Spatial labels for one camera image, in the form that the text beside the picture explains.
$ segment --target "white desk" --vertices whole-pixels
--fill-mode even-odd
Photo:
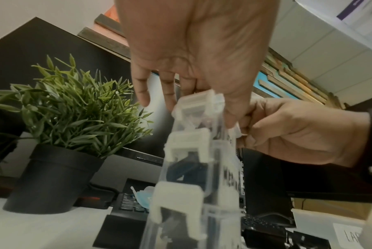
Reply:
[[[107,210],[73,208],[64,214],[28,215],[4,211],[0,199],[0,249],[91,249]]]

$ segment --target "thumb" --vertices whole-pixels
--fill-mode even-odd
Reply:
[[[291,118],[285,112],[277,111],[252,126],[249,134],[254,138],[255,144],[258,146],[265,143],[268,139],[287,135],[292,127]]]
[[[233,96],[224,94],[224,121],[227,128],[232,128],[245,114],[250,107],[252,90],[245,90],[241,95]]]

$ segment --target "clear plastic container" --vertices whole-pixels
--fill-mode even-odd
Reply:
[[[223,108],[213,90],[179,99],[140,249],[241,248],[240,131]]]

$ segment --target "black plant pot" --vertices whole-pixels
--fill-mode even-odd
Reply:
[[[70,211],[103,162],[86,153],[38,144],[3,209],[27,214]]]

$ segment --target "hand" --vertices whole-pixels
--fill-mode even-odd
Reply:
[[[214,89],[225,96],[227,127],[245,115],[266,55],[278,0],[116,0],[131,50],[137,98],[148,106],[147,79],[159,70],[167,108],[182,95]]]
[[[352,167],[367,143],[370,117],[290,99],[253,101],[239,121],[239,147],[289,162]]]

